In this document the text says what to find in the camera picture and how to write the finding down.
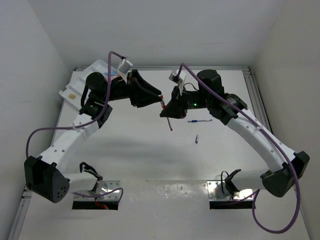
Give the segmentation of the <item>red pen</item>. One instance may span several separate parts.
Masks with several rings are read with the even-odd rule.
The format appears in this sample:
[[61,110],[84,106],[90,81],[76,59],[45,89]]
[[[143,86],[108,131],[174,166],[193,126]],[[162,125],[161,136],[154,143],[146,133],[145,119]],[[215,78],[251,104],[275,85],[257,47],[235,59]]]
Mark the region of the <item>red pen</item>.
[[[161,104],[162,109],[164,110],[164,109],[166,108],[166,104],[165,104],[165,102],[164,102],[164,97],[163,97],[163,95],[161,95],[160,98],[161,98],[160,104]],[[166,119],[167,119],[167,123],[168,123],[169,129],[170,129],[170,131],[172,132],[172,131],[173,131],[173,128],[172,128],[170,119],[169,119],[168,117],[167,117]]]

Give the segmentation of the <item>yellow eraser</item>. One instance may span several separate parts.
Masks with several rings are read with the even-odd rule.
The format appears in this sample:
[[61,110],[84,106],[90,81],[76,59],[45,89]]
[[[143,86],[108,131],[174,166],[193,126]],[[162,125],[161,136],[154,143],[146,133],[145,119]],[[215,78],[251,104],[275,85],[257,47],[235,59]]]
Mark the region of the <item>yellow eraser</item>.
[[70,94],[68,97],[69,97],[70,99],[75,99],[75,98],[76,98],[76,96],[75,96],[74,94]]

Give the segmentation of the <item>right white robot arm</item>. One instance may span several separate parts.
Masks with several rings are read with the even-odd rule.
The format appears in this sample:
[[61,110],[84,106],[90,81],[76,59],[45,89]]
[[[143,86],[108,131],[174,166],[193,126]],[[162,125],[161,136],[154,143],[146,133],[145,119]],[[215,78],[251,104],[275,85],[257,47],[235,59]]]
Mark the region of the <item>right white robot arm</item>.
[[230,195],[244,189],[266,190],[275,197],[283,197],[300,179],[310,157],[281,143],[253,115],[247,104],[236,94],[226,93],[222,78],[216,70],[197,73],[198,89],[185,89],[185,74],[171,72],[169,79],[176,84],[171,99],[160,117],[183,119],[188,110],[207,109],[212,117],[240,135],[264,160],[267,169],[244,171],[236,169],[223,180],[221,188]]

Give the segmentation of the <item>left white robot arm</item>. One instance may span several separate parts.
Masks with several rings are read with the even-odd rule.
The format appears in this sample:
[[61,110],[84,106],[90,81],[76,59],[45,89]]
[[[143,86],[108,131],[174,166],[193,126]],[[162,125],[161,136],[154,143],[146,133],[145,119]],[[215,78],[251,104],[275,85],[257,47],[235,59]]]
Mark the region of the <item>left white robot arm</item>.
[[85,162],[78,173],[65,174],[65,169],[80,146],[108,120],[113,108],[107,103],[129,99],[132,106],[142,108],[162,101],[162,92],[146,82],[136,69],[123,79],[120,75],[107,80],[100,72],[90,73],[85,80],[80,110],[72,125],[37,157],[24,162],[26,186],[52,203],[67,194],[100,198],[98,187],[103,177]]

